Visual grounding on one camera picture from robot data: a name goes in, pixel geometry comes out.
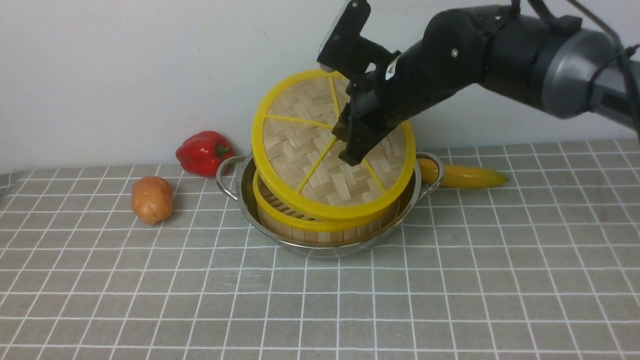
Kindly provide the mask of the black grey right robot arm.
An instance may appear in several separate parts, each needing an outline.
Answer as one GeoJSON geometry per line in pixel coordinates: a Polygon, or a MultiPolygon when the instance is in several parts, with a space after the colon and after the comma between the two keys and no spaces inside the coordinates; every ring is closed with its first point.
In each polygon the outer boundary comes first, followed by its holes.
{"type": "Polygon", "coordinates": [[[361,35],[371,13],[349,0],[320,48],[317,62],[349,80],[348,101],[332,133],[339,158],[357,166],[398,125],[478,84],[558,119],[592,112],[639,129],[639,46],[620,37],[576,0],[581,17],[554,16],[542,0],[474,6],[436,14],[423,36],[391,52],[361,35]]]}

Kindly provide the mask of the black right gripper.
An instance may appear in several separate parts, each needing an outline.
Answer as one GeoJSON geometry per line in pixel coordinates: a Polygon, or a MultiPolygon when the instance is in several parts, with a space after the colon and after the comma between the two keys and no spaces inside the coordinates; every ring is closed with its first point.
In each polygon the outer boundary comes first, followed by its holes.
{"type": "Polygon", "coordinates": [[[359,81],[346,71],[349,100],[333,134],[343,142],[338,158],[348,166],[398,125],[481,80],[479,38],[422,38],[404,52],[386,52],[359,81]]]}

